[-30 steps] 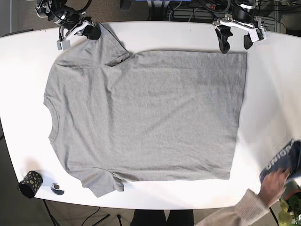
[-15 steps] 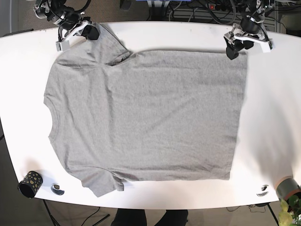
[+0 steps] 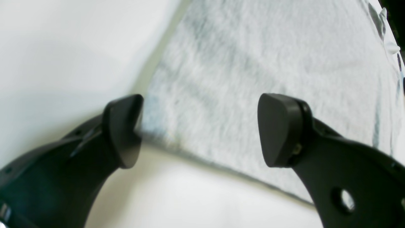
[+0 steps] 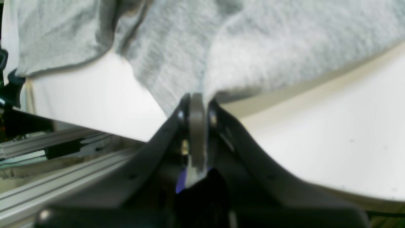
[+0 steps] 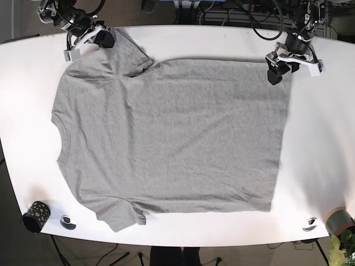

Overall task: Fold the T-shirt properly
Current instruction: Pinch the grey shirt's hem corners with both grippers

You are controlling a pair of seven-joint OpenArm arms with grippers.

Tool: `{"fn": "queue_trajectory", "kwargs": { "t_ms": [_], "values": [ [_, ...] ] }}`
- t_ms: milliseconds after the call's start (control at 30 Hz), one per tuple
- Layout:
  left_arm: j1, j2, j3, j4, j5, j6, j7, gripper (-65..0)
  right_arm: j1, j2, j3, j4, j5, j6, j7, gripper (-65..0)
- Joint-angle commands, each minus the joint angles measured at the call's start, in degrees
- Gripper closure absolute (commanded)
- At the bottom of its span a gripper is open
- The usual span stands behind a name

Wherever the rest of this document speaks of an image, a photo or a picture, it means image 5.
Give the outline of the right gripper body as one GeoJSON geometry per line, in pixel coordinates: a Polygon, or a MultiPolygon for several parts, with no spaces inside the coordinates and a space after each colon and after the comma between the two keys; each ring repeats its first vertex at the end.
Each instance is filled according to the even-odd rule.
{"type": "Polygon", "coordinates": [[[78,37],[72,44],[72,30],[66,36],[66,50],[64,50],[64,59],[66,62],[74,62],[81,57],[80,48],[84,44],[96,44],[95,37],[100,31],[108,31],[108,29],[100,24],[97,24],[94,29],[88,29],[83,35],[78,37]]]}

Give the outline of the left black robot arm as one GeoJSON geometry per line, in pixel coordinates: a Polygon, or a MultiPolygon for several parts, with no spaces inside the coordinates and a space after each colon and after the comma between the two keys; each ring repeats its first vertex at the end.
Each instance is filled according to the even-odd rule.
{"type": "Polygon", "coordinates": [[[324,24],[321,5],[308,1],[296,10],[292,20],[295,26],[287,30],[285,42],[277,42],[275,50],[265,56],[267,79],[272,85],[280,83],[286,73],[298,71],[301,65],[308,68],[311,76],[323,71],[323,63],[311,44],[316,28],[324,24]]]}

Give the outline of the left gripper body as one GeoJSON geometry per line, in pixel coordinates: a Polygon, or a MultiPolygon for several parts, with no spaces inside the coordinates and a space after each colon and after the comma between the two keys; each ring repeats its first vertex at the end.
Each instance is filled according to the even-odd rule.
{"type": "Polygon", "coordinates": [[[291,71],[298,70],[300,65],[305,65],[311,76],[319,76],[323,71],[323,63],[317,58],[312,44],[305,44],[306,51],[298,55],[289,51],[285,44],[277,43],[275,50],[266,55],[265,59],[270,61],[283,61],[291,66],[291,71]]]}

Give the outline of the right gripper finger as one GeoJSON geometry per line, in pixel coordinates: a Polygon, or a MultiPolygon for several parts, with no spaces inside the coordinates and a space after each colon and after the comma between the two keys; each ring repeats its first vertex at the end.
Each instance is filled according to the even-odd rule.
{"type": "Polygon", "coordinates": [[[100,48],[112,48],[115,44],[115,39],[109,31],[100,31],[95,37],[95,43],[100,48]]]}

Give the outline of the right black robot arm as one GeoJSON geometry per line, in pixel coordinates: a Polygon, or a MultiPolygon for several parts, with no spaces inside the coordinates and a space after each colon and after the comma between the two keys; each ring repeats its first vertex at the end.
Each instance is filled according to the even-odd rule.
{"type": "Polygon", "coordinates": [[[42,23],[53,24],[67,33],[66,50],[64,58],[67,62],[80,59],[80,47],[85,43],[96,44],[101,48],[112,48],[115,44],[104,21],[96,21],[98,13],[105,5],[101,1],[98,7],[87,13],[75,8],[76,1],[49,1],[39,2],[37,14],[42,23]]]}

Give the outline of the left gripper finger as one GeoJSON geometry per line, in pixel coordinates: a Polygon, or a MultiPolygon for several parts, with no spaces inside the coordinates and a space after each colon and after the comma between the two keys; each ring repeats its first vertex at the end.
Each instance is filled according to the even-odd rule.
{"type": "Polygon", "coordinates": [[[271,85],[276,85],[282,81],[284,74],[291,70],[291,66],[283,61],[270,61],[267,60],[268,71],[267,80],[271,85]]]}

